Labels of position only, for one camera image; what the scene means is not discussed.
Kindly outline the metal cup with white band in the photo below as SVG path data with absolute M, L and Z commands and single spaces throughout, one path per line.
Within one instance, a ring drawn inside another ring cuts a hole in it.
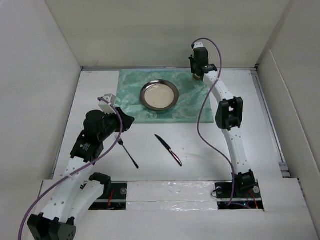
M 201 76 L 197 76 L 196 74 L 193 74 L 192 77 L 196 81 L 203 81 L 203 78 Z

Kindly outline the black metal fork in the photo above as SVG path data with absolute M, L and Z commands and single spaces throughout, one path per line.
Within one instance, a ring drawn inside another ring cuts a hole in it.
M 132 163 L 134 164 L 134 166 L 139 169 L 139 165 L 137 164 L 137 162 L 133 159 L 133 157 L 131 156 L 131 154 L 129 153 L 129 151 L 126 149 L 126 147 L 124 146 L 124 142 L 121 138 L 118 139 L 118 144 L 121 145 L 123 147 L 123 149 L 125 150 L 125 152 L 128 154 L 129 158 L 131 159 Z

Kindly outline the green patterned cloth placemat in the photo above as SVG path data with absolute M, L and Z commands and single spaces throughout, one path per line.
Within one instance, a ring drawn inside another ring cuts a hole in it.
M 166 80 L 174 84 L 179 92 L 176 105 L 165 111 L 148 109 L 140 100 L 143 86 L 150 81 Z M 136 124 L 180 124 L 196 123 L 209 89 L 201 81 L 195 81 L 188 70 L 119 72 L 115 106 Z

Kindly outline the round plate with dark rim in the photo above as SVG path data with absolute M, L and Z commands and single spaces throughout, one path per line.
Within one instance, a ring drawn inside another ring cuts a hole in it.
M 139 94 L 142 104 L 150 110 L 166 111 L 174 107 L 179 100 L 178 88 L 163 79 L 146 83 Z

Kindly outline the black handled table knife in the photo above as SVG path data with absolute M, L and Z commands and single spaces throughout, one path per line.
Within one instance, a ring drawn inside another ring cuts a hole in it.
M 160 141 L 160 143 L 165 147 L 165 149 L 170 153 L 170 155 L 175 159 L 175 161 L 179 164 L 180 167 L 183 166 L 182 161 L 179 159 L 179 157 L 173 152 L 172 148 L 157 134 L 155 134 L 155 137 Z

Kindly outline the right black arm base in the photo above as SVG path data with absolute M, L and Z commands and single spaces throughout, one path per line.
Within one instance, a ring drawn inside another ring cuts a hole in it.
M 218 181 L 214 183 L 211 196 L 217 202 L 218 210 L 263 210 L 261 191 L 258 182 L 244 192 L 234 190 L 232 202 L 229 205 L 232 193 L 231 181 Z

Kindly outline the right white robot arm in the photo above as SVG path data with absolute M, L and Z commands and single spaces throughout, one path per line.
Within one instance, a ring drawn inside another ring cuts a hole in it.
M 215 122 L 221 129 L 229 150 L 232 164 L 231 195 L 243 197 L 256 184 L 241 136 L 243 99 L 232 94 L 219 75 L 213 75 L 213 72 L 220 74 L 221 70 L 209 63 L 209 52 L 203 44 L 197 42 L 191 47 L 193 50 L 193 55 L 189 57 L 191 73 L 209 87 L 209 93 L 213 94 L 218 103 Z

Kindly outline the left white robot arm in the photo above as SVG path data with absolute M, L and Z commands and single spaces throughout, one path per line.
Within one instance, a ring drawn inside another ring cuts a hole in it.
M 77 225 L 98 198 L 112 191 L 111 177 L 93 172 L 95 160 L 106 155 L 104 140 L 127 131 L 134 117 L 119 107 L 111 113 L 89 111 L 71 152 L 63 178 L 52 186 L 54 193 L 39 214 L 31 214 L 27 226 L 35 240 L 72 240 Z

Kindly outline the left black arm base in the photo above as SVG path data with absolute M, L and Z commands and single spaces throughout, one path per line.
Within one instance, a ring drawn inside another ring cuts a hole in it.
M 111 185 L 110 194 L 98 198 L 89 210 L 122 211 L 126 210 L 128 183 L 116 181 Z

